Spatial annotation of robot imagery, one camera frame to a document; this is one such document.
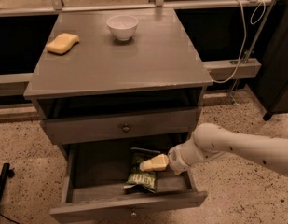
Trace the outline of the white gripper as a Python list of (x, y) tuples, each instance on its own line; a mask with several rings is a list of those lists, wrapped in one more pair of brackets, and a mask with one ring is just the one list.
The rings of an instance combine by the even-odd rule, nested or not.
[(168, 164), (176, 175), (188, 171), (196, 163), (204, 163), (221, 158), (222, 151), (207, 151), (198, 147), (193, 140), (172, 147), (168, 156), (157, 155), (152, 159), (140, 163), (140, 170), (143, 172), (164, 171)]

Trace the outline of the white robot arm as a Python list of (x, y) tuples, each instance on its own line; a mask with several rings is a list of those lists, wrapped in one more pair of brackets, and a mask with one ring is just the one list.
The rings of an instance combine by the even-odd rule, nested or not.
[(225, 152), (288, 177), (288, 139), (233, 133), (211, 123), (200, 124), (182, 144), (143, 161), (141, 171), (164, 171), (167, 166), (179, 175), (195, 163), (212, 161)]

